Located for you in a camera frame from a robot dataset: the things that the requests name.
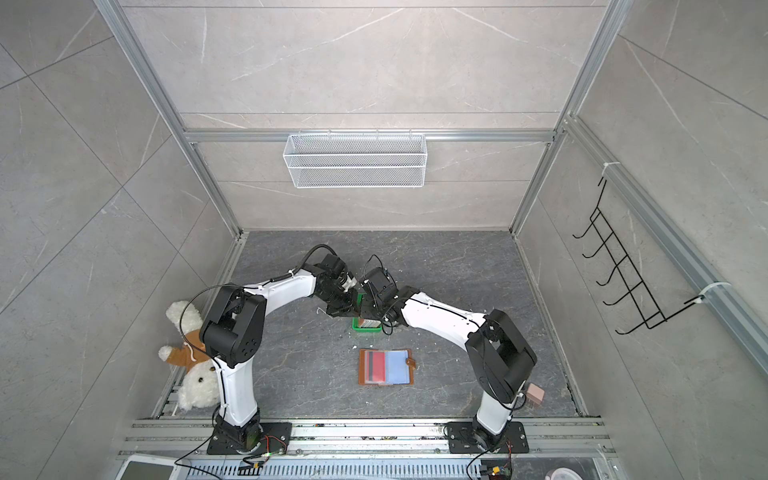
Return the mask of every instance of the white teddy bear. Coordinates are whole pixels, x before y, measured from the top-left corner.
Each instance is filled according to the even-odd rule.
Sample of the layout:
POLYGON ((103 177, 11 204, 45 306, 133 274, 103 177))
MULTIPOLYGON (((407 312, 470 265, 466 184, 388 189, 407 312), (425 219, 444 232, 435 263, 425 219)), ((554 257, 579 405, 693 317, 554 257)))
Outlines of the white teddy bear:
MULTIPOLYGON (((179 318, 181 312, 188 302, 174 302, 165 311, 165 316, 179 328, 179 318)), ((189 410, 193 407, 206 408, 216 405, 219 402, 219 383, 216 378, 216 369, 214 362, 207 355, 205 345, 200 341, 200 328, 203 326, 203 319, 200 312, 194 305, 189 305, 184 311, 184 318, 181 320, 181 331, 187 337, 187 342, 181 348, 174 348, 166 345, 160 348, 157 355, 161 360, 171 365, 183 366, 187 369, 187 374, 179 388, 179 408, 189 410)))

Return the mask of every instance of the red card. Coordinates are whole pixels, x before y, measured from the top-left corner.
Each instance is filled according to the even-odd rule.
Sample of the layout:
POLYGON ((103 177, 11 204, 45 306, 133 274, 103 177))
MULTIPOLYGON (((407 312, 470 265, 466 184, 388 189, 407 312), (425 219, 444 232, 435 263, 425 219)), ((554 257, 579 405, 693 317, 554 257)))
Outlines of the red card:
POLYGON ((384 352, 370 353, 369 381, 384 383, 386 381, 386 355, 384 352))

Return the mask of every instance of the gray marble floor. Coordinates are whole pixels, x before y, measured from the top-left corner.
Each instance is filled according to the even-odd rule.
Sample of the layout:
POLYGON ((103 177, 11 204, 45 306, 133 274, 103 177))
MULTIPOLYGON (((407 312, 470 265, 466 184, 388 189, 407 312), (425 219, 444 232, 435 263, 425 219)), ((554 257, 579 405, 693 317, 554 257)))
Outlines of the gray marble floor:
MULTIPOLYGON (((317 243, 329 244, 357 275, 378 254, 400 286, 413 285, 466 310, 504 310, 538 356, 531 381, 544 404, 520 416, 577 415, 562 365, 506 232, 252 232, 232 281, 256 283, 286 272, 317 243)), ((313 260, 320 261, 322 253, 313 260)), ((468 357, 429 332, 400 327, 391 336, 352 331, 350 319, 325 315, 309 298, 270 314, 253 381, 266 417, 472 416, 482 389, 468 357), (412 386, 359 386, 358 349, 411 349, 412 386)))

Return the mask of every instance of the cable tie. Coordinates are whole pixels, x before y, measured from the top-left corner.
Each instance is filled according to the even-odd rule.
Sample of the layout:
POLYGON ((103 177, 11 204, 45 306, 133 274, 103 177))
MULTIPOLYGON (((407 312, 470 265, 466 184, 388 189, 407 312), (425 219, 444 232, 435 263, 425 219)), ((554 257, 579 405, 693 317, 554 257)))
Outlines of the cable tie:
POLYGON ((694 300, 694 303, 702 303, 704 301, 705 294, 708 290, 713 289, 716 286, 732 286, 729 282, 715 282, 710 283, 709 285, 705 286, 700 292, 699 297, 694 300))
POLYGON ((605 162, 605 163, 603 164, 603 171, 602 171, 602 173, 600 173, 600 176, 601 176, 601 177, 605 177, 605 169, 607 169, 607 168, 608 168, 608 165, 619 165, 620 163, 621 163, 621 162, 605 162))

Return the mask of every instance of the pink block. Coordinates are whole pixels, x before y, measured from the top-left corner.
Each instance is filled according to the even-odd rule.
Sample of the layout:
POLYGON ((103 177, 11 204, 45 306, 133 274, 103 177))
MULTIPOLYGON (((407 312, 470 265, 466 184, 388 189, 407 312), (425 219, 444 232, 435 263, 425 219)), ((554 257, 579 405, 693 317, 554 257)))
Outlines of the pink block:
POLYGON ((544 390, 533 383, 529 383, 528 388, 525 390, 525 396, 536 405, 541 405, 544 401, 544 390))

